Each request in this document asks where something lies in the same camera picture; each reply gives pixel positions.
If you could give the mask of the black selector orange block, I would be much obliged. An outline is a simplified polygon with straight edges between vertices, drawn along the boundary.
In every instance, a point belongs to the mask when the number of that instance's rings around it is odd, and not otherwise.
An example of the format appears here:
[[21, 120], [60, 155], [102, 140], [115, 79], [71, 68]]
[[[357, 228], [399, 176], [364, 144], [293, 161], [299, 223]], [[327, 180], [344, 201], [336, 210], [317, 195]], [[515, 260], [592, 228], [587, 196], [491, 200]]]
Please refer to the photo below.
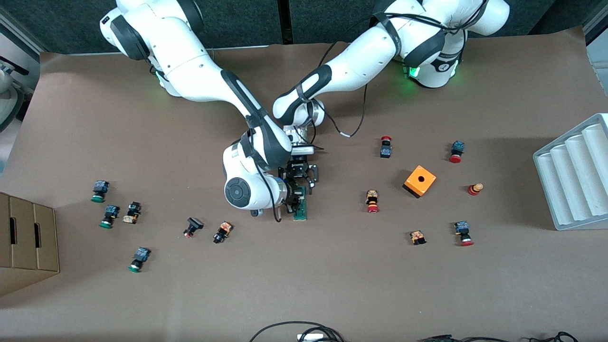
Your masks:
[[213, 237], [213, 242], [214, 243], [224, 242], [224, 240], [226, 240], [226, 238], [228, 238], [228, 236], [230, 235], [230, 233], [232, 232], [233, 229], [234, 229], [234, 227], [231, 223], [229, 223], [227, 221], [222, 222], [221, 225], [219, 226], [217, 233]]

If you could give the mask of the brown paper table cover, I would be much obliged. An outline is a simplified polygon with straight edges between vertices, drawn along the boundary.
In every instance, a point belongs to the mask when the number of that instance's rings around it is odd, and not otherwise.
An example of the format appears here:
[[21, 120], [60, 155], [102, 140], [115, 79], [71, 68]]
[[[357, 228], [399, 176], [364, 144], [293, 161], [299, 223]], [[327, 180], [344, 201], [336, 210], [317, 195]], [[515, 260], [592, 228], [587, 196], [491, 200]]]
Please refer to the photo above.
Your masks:
[[[232, 106], [169, 96], [146, 63], [119, 54], [41, 62], [0, 191], [55, 208], [60, 272], [0, 297], [0, 342], [248, 341], [280, 321], [349, 341], [558, 331], [608, 341], [608, 229], [556, 231], [532, 160], [608, 111], [580, 28], [472, 39], [439, 89], [391, 64], [354, 138], [318, 129], [321, 176], [304, 222], [226, 202], [222, 152], [246, 129]], [[402, 188], [417, 165], [437, 178], [419, 199]], [[99, 180], [104, 203], [91, 201]], [[484, 189], [469, 195], [475, 183]], [[133, 201], [139, 219], [124, 223]], [[110, 204], [120, 212], [106, 229]], [[189, 217], [204, 223], [192, 238]], [[224, 221], [234, 229], [214, 243]], [[413, 245], [413, 231], [427, 242]], [[139, 247], [151, 253], [133, 273]]]

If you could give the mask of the black square pushbutton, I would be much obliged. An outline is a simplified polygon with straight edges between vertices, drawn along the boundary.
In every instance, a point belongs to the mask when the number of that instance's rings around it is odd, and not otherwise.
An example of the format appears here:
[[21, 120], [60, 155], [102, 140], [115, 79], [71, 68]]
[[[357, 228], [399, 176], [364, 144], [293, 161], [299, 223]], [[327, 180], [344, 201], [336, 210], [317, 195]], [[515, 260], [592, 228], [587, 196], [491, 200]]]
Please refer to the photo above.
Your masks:
[[196, 231], [204, 228], [204, 223], [195, 217], [188, 218], [188, 228], [183, 232], [186, 238], [192, 238]]

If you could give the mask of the grey ribbed plastic tray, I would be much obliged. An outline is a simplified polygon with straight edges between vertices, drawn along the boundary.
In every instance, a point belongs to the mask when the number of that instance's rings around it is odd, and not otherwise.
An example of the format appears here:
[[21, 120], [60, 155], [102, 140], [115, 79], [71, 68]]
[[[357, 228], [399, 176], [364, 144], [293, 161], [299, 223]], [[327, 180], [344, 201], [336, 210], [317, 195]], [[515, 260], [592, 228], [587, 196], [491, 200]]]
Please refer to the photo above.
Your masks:
[[608, 229], [608, 113], [597, 113], [533, 154], [558, 231]]

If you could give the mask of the brown cardboard box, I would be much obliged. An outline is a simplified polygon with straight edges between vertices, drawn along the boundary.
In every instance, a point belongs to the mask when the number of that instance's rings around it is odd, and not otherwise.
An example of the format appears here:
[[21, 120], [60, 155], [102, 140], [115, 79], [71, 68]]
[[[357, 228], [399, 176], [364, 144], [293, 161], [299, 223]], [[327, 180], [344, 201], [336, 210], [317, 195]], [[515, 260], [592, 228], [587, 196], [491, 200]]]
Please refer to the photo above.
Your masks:
[[0, 297], [57, 274], [54, 210], [0, 192]]

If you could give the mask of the grey white machine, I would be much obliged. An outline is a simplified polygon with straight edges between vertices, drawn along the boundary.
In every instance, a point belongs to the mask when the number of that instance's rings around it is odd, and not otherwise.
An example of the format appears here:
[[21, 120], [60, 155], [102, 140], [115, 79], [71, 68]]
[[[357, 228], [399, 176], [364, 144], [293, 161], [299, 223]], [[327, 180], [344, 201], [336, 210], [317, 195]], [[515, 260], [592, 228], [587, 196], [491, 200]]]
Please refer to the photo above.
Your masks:
[[28, 87], [14, 79], [14, 72], [29, 75], [26, 68], [0, 56], [0, 133], [15, 119], [28, 93]]

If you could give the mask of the orange button enclosure box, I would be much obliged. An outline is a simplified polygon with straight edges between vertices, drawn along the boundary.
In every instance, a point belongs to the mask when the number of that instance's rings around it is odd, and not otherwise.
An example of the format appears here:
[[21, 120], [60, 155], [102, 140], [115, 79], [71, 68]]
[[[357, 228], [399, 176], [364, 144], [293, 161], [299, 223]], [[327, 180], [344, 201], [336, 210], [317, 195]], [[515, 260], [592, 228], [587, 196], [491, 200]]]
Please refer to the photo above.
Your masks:
[[417, 165], [413, 172], [406, 178], [402, 184], [402, 188], [408, 191], [413, 197], [419, 199], [423, 197], [430, 186], [437, 178], [421, 165]]

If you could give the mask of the black vertical post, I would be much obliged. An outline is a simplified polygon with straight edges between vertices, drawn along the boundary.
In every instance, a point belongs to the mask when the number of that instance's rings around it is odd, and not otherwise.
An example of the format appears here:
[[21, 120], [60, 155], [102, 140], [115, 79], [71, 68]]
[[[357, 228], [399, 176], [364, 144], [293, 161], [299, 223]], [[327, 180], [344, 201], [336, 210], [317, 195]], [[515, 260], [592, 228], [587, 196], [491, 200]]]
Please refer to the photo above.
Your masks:
[[290, 0], [276, 0], [281, 27], [282, 44], [293, 44], [293, 33], [290, 13]]

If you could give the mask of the black switch orange block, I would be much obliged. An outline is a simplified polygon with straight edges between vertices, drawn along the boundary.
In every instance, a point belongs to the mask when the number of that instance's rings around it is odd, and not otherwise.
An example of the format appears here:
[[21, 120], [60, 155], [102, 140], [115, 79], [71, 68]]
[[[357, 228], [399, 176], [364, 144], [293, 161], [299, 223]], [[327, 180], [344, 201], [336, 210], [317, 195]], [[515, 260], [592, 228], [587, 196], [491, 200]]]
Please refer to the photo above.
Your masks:
[[133, 201], [128, 205], [128, 211], [122, 221], [128, 224], [136, 224], [141, 214], [141, 203]]

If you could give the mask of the grey metal frame rail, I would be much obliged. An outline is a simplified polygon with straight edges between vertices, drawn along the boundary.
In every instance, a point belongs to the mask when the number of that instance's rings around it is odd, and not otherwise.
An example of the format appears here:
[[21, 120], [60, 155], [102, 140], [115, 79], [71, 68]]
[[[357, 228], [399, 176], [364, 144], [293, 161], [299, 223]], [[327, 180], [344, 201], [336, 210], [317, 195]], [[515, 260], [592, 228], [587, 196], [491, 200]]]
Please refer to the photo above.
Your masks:
[[608, 0], [601, 0], [584, 21], [587, 55], [596, 70], [608, 69]]
[[48, 52], [48, 48], [2, 6], [0, 33], [35, 60], [39, 60], [41, 52]]

